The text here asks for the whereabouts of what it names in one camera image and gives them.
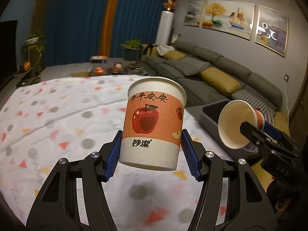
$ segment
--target blue gripper pad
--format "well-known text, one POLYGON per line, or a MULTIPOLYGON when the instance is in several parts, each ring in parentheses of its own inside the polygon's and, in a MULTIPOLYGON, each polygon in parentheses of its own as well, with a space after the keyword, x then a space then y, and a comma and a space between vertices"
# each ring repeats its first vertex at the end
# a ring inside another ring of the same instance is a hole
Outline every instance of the blue gripper pad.
POLYGON ((115 169, 120 158, 121 141, 122 141, 122 133, 116 139, 112 147, 112 150, 110 151, 108 159, 106 161, 106 169, 104 174, 104 178, 106 179, 106 181, 109 181, 109 179, 113 177, 115 173, 115 169))
POLYGON ((201 178, 201 174, 199 171, 199 161, 193 150, 192 144, 189 141, 189 137, 186 135, 186 133, 183 130, 182 130, 182 137, 181 137, 181 146, 182 146, 190 173, 198 181, 201 178))

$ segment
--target patterned bedsheet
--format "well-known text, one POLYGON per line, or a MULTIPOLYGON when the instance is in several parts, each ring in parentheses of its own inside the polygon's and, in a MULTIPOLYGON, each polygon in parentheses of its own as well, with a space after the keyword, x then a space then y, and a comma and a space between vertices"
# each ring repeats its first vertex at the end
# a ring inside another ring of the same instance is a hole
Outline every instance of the patterned bedsheet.
MULTIPOLYGON (((22 223, 58 159, 81 160, 123 129, 127 90, 140 78, 62 78, 13 93, 0 111, 0 190, 22 223)), ((206 150, 229 158, 187 111, 183 128, 206 150)), ((78 179, 78 206, 87 224, 81 183, 78 179)), ((119 231, 187 230, 201 187, 190 175, 182 151, 174 172, 118 164, 114 177, 103 183, 119 231)), ((217 223, 224 219, 226 194, 224 180, 217 223)))

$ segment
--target paper cup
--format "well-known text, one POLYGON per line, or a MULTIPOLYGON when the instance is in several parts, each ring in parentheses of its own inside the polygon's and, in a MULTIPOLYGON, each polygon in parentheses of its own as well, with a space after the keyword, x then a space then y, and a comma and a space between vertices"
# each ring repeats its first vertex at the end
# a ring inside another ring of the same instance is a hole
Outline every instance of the paper cup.
POLYGON ((240 132, 243 122, 249 122, 261 131, 265 124, 263 114, 253 109, 247 102, 231 101, 222 109, 218 119, 218 133, 224 145, 239 149, 250 142, 240 132))
POLYGON ((186 93, 176 82, 146 77, 128 89, 120 163, 151 170, 177 169, 186 93))

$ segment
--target white air conditioner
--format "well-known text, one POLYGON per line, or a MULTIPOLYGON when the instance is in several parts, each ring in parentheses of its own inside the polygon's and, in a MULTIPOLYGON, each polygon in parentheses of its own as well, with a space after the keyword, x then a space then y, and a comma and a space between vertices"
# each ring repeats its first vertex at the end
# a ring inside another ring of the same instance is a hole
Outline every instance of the white air conditioner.
POLYGON ((172 22, 173 22, 173 13, 170 11, 162 11, 155 44, 167 45, 170 35, 170 30, 172 27, 172 22))

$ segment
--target cable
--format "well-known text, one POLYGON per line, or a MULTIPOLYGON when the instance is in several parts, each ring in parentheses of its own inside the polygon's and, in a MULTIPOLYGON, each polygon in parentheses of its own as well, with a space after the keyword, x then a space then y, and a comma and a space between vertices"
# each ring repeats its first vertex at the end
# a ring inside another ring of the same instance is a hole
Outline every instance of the cable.
POLYGON ((288 97, 287 97, 287 91, 286 91, 286 87, 285 87, 285 105, 286 105, 286 107, 287 107, 287 111, 288 111, 288 126, 289 126, 289 115, 290 115, 290 110, 289 110, 289 107, 288 107, 288 97))

